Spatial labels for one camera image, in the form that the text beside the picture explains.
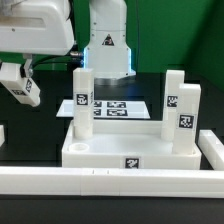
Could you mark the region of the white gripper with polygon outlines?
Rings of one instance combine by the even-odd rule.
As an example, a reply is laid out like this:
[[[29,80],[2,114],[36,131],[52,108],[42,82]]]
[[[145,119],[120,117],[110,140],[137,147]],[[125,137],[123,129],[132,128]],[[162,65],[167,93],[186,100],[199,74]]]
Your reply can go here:
[[[65,55],[74,45],[69,0],[0,0],[0,52],[25,53],[24,74],[33,75],[33,55]]]

